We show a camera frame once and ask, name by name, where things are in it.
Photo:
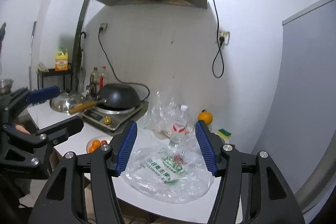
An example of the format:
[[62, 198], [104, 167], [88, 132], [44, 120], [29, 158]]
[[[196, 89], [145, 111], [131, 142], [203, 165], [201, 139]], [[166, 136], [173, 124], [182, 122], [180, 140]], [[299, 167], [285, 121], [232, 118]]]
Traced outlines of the orange with green leaf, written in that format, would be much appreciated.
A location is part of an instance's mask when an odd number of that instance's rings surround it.
[[203, 109], [199, 114], [198, 114], [198, 120], [199, 121], [204, 121], [207, 126], [212, 124], [213, 122], [213, 115], [208, 112], [206, 109]]

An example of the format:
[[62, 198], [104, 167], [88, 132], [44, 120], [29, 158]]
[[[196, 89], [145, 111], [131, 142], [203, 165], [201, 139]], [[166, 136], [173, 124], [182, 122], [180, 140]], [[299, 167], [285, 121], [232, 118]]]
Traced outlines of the yellow detergent bottle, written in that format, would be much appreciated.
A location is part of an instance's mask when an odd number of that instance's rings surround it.
[[60, 47], [60, 49], [55, 52], [55, 70], [56, 71], [68, 70], [68, 51], [63, 47]]

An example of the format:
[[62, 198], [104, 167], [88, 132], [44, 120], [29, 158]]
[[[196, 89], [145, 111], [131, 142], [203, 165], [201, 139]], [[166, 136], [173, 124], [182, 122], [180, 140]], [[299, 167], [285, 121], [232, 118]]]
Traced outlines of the crumpled clear plastic bag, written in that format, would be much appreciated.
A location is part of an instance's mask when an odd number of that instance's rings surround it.
[[175, 100], [171, 87], [158, 89], [149, 101], [143, 117], [143, 128], [170, 137], [173, 124], [181, 114], [181, 106]]

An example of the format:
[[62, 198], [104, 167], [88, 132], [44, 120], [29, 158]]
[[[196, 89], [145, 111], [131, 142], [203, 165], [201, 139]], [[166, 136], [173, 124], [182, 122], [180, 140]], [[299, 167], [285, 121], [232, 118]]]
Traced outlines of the stainless steel pot lid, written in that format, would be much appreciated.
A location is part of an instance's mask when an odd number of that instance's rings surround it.
[[66, 90], [60, 93], [58, 97], [50, 100], [50, 107], [52, 110], [57, 112], [68, 113], [69, 109], [83, 103], [84, 101], [85, 98], [81, 93]]

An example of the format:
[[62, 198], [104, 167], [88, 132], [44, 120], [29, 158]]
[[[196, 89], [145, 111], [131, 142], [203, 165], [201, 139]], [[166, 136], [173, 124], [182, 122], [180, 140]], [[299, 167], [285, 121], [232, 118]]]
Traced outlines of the dark vertical pipe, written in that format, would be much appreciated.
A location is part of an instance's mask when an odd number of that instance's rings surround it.
[[83, 2], [83, 5], [82, 5], [81, 10], [80, 10], [80, 14], [79, 14], [79, 19], [78, 19], [78, 23], [77, 23], [77, 27], [76, 27], [76, 32], [75, 32], [75, 38], [74, 38], [73, 50], [72, 50], [72, 63], [71, 63], [72, 91], [77, 91], [77, 86], [78, 86], [77, 73], [78, 73], [78, 70], [79, 70], [80, 62], [81, 62], [81, 60], [80, 60], [81, 33], [82, 33], [84, 19], [85, 19], [85, 15], [87, 13], [89, 1], [90, 0], [84, 0], [84, 2]]

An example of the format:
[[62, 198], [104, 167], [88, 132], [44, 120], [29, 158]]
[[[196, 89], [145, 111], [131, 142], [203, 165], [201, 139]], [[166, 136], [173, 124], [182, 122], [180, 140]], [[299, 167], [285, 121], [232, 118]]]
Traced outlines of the large orange fruit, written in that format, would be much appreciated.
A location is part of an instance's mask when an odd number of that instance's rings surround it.
[[96, 150], [97, 148], [99, 148], [101, 146], [101, 142], [99, 140], [94, 140], [91, 144], [91, 147], [90, 147], [90, 150], [91, 151], [94, 151]]

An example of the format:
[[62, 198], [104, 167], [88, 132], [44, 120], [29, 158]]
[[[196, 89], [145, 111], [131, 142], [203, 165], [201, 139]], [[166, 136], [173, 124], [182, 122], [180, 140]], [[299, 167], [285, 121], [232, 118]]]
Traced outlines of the dark oil bottle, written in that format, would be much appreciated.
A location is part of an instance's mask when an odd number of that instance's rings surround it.
[[90, 86], [91, 86], [91, 96], [95, 97], [97, 93], [98, 84], [98, 69], [94, 67], [92, 73], [90, 74]]

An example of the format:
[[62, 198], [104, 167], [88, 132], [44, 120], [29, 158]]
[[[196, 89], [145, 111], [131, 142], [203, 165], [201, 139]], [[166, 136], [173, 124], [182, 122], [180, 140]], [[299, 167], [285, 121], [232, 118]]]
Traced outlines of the small clear plastic bag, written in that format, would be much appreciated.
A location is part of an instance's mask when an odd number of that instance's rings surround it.
[[185, 157], [189, 158], [199, 158], [202, 156], [201, 149], [198, 145], [197, 138], [195, 136], [195, 132], [191, 131], [187, 135], [182, 142], [182, 152]]

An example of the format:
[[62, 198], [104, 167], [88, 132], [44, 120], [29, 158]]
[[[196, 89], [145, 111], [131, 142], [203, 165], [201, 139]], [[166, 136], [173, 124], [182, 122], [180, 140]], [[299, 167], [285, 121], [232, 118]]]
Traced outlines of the printed clear plastic bag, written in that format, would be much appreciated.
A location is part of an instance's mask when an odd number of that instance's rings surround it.
[[132, 152], [121, 177], [140, 193], [175, 204], [201, 198], [214, 183], [200, 153], [162, 145]]

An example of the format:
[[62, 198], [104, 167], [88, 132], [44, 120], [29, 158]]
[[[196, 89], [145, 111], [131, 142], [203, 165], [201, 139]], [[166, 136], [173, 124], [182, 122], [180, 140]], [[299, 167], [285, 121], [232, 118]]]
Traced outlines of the black hook on pipe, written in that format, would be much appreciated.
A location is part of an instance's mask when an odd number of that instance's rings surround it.
[[79, 50], [80, 52], [83, 51], [83, 47], [82, 47], [82, 40], [87, 38], [87, 34], [85, 31], [82, 31], [80, 34], [80, 38], [79, 38]]

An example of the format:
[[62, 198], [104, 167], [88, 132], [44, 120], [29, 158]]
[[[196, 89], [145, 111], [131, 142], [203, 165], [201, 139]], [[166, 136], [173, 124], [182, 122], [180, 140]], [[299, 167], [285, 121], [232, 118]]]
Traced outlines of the red label sauce bottle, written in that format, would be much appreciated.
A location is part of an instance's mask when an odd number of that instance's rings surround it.
[[107, 83], [108, 83], [108, 73], [106, 71], [106, 66], [103, 66], [99, 78], [99, 89], [102, 89]]

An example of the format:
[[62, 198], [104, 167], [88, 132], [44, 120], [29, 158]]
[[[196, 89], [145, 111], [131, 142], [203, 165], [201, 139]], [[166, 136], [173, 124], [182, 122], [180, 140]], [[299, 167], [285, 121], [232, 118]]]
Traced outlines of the steel bowl far left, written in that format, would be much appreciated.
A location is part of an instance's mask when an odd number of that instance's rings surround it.
[[0, 79], [0, 94], [2, 96], [11, 93], [13, 82], [13, 79]]

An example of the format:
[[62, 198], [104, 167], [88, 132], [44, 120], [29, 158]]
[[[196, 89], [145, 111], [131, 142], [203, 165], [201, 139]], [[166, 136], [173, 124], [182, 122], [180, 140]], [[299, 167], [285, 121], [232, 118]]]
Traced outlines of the brass round knob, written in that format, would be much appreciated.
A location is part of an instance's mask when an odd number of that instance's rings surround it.
[[110, 125], [112, 123], [111, 117], [109, 117], [109, 116], [105, 116], [103, 118], [103, 121], [104, 121], [105, 125]]

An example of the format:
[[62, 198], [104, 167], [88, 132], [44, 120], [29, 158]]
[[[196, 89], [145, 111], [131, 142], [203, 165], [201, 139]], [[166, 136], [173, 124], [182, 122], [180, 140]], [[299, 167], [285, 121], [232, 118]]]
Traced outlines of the black metal rack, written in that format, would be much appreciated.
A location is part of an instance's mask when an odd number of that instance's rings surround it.
[[48, 70], [37, 69], [37, 88], [47, 88], [57, 86], [61, 91], [72, 90], [72, 69], [68, 68], [67, 71], [56, 71], [54, 68]]

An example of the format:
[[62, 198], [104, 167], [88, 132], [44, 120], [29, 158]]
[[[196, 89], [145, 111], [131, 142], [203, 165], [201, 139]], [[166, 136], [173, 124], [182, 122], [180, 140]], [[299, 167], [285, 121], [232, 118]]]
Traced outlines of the steel induction cooker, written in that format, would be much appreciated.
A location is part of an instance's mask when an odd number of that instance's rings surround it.
[[[79, 114], [86, 122], [90, 123], [92, 126], [99, 128], [105, 132], [114, 133], [128, 120], [143, 116], [147, 111], [148, 105], [148, 102], [141, 102], [138, 107], [122, 111], [105, 110], [96, 106], [91, 109], [84, 110]], [[112, 123], [110, 125], [104, 124], [103, 118], [105, 116], [111, 117]]]

